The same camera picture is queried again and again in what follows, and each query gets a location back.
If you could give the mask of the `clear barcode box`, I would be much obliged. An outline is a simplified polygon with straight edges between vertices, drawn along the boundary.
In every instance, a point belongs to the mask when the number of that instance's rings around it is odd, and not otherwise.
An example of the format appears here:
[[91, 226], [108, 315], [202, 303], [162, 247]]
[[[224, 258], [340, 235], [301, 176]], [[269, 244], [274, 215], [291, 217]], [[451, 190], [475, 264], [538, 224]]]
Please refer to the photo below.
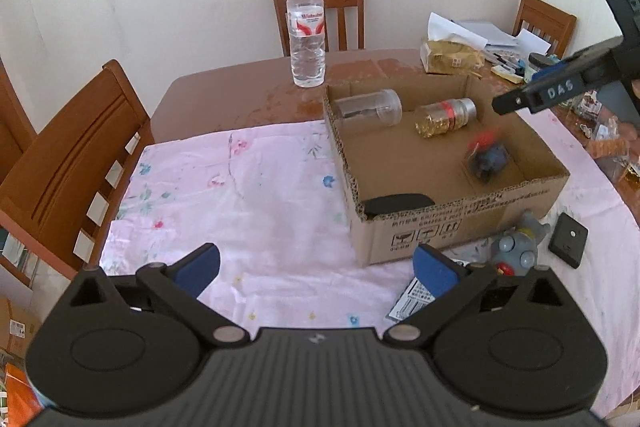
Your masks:
[[416, 277], [413, 277], [390, 308], [386, 317], [395, 323], [405, 321], [405, 319], [422, 310], [434, 300], [435, 297], [431, 294], [431, 291], [421, 284]]

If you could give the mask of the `blue toy car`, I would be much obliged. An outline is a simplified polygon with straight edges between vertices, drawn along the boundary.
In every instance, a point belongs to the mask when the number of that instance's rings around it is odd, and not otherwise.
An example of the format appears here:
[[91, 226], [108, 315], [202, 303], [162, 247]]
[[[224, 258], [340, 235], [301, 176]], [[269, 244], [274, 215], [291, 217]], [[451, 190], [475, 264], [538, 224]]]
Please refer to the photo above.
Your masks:
[[500, 133], [487, 130], [475, 135], [468, 145], [465, 161], [470, 173], [482, 182], [497, 176], [509, 162]]

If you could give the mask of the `black square device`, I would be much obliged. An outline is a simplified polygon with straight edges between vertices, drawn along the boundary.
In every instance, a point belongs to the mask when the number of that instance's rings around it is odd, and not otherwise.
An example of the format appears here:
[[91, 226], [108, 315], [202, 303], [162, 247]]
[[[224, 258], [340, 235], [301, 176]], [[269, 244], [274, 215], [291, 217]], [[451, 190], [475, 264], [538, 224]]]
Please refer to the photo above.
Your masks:
[[562, 212], [549, 241], [548, 249], [573, 269], [578, 269], [586, 248], [588, 229]]

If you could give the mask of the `dark lid glass jar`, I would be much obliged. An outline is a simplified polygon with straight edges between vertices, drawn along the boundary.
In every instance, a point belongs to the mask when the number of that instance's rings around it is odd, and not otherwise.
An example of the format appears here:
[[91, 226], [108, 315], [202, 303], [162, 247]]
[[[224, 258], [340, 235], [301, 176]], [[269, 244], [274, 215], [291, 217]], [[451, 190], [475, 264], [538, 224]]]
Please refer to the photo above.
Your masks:
[[532, 52], [527, 57], [525, 62], [524, 69], [524, 81], [529, 83], [533, 80], [533, 77], [537, 72], [541, 69], [545, 69], [547, 67], [553, 66], [556, 63], [559, 63], [559, 59], [556, 55], [546, 55], [541, 53]]

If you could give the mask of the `wooden chair far right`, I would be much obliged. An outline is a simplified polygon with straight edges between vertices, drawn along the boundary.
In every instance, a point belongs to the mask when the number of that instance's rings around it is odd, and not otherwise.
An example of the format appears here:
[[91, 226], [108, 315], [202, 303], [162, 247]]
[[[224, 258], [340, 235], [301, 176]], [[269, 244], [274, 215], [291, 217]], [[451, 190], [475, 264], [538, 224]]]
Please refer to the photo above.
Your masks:
[[549, 54], [562, 58], [574, 36], [577, 17], [542, 0], [521, 0], [512, 34], [527, 29], [550, 43]]

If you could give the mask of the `stack of white papers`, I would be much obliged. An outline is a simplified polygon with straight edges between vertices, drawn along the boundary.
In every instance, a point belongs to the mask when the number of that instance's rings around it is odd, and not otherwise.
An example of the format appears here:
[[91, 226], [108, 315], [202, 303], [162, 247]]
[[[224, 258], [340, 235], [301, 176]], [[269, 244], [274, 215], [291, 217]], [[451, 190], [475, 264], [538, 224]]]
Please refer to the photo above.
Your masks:
[[493, 23], [482, 20], [462, 20], [457, 23], [436, 13], [431, 13], [428, 18], [426, 36], [431, 41], [462, 43], [480, 51], [513, 51], [525, 57], [532, 52], [546, 54], [551, 49], [548, 41], [524, 28], [511, 36]]

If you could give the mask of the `black object in box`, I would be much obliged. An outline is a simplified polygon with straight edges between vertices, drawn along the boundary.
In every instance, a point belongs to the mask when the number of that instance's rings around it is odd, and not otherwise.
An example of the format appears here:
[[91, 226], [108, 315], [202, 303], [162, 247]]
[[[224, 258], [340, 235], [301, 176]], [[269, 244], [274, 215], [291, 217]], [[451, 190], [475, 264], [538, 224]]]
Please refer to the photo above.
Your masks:
[[362, 202], [364, 214], [368, 218], [391, 215], [434, 205], [434, 200], [420, 193], [390, 194], [370, 198]]

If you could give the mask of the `gold tissue pack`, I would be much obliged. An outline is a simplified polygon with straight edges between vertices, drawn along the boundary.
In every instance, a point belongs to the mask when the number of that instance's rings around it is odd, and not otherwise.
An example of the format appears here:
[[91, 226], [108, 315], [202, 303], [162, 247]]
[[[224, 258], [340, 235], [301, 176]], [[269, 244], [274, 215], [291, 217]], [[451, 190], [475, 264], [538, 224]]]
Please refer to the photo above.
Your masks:
[[423, 39], [420, 59], [427, 74], [480, 75], [485, 64], [482, 52], [465, 43]]

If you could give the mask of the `gold glitter jar silver lid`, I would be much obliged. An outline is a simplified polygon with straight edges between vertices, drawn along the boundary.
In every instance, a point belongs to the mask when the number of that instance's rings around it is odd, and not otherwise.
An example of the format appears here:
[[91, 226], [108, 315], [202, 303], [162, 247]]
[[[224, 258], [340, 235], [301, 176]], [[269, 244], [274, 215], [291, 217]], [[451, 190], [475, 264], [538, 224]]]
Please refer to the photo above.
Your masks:
[[470, 98], [450, 98], [422, 105], [414, 111], [416, 132], [421, 138], [457, 131], [477, 116], [475, 103]]

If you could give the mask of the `cardboard box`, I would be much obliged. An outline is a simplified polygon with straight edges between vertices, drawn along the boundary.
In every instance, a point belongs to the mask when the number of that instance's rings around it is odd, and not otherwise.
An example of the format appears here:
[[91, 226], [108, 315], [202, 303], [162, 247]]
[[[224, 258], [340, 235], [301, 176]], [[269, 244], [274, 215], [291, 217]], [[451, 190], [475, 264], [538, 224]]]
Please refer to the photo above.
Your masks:
[[[404, 115], [394, 127], [356, 134], [342, 130], [334, 101], [383, 89], [394, 90]], [[415, 108], [470, 98], [477, 117], [460, 130], [423, 139], [414, 129]], [[570, 173], [539, 134], [520, 116], [497, 115], [489, 83], [473, 76], [412, 74], [342, 80], [326, 86], [323, 110], [347, 206], [350, 240], [360, 265], [407, 258], [416, 246], [445, 248], [512, 227], [525, 210], [543, 218]], [[466, 151], [484, 130], [501, 134], [508, 165], [488, 182], [470, 173]], [[364, 200], [420, 193], [431, 207], [368, 218]]]

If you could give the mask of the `pink floral tablecloth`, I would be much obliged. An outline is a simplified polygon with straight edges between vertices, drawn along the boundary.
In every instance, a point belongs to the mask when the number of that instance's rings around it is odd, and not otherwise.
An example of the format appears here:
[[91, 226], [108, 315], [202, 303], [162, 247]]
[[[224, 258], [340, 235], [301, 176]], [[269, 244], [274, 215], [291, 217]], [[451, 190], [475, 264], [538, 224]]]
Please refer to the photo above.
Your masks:
[[[541, 248], [608, 354], [594, 408], [604, 415], [639, 387], [639, 228], [613, 185], [549, 112], [526, 116], [570, 170], [548, 213], [588, 229], [582, 263]], [[172, 263], [210, 242], [221, 269], [207, 306], [249, 331], [262, 326], [374, 327], [412, 279], [409, 261], [363, 268], [326, 126], [319, 121], [206, 134], [149, 146], [134, 169], [101, 257], [110, 274]]]

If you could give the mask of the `wooden chair left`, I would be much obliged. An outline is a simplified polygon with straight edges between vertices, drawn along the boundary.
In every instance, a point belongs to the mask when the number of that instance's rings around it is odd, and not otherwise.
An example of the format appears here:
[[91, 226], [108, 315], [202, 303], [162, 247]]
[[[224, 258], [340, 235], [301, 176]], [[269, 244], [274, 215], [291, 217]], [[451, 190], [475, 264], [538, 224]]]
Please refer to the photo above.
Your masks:
[[35, 137], [1, 184], [1, 226], [73, 279], [100, 261], [151, 118], [111, 60]]

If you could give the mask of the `clear water bottle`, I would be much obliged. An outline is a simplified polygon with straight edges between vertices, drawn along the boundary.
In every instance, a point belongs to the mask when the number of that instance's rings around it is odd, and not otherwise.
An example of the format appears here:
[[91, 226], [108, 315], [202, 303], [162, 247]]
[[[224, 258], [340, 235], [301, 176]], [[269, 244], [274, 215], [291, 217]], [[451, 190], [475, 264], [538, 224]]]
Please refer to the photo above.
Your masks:
[[326, 78], [326, 10], [323, 0], [286, 0], [290, 62], [297, 87], [321, 86]]

